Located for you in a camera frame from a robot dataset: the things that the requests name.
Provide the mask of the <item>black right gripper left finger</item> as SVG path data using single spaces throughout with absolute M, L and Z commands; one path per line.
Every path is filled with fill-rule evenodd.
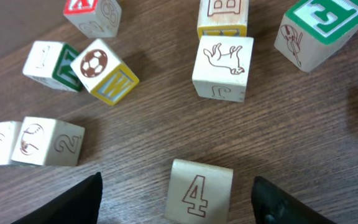
M 96 224 L 103 194 L 99 172 L 12 224 Z

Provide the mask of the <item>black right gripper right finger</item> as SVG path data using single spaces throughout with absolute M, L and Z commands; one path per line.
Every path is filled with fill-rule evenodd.
M 261 176 L 254 178 L 251 203 L 256 224 L 334 224 Z

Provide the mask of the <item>wooden block number 4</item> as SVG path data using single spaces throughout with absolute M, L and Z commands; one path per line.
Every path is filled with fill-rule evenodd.
M 232 169 L 174 159 L 164 217 L 186 224 L 226 224 Z

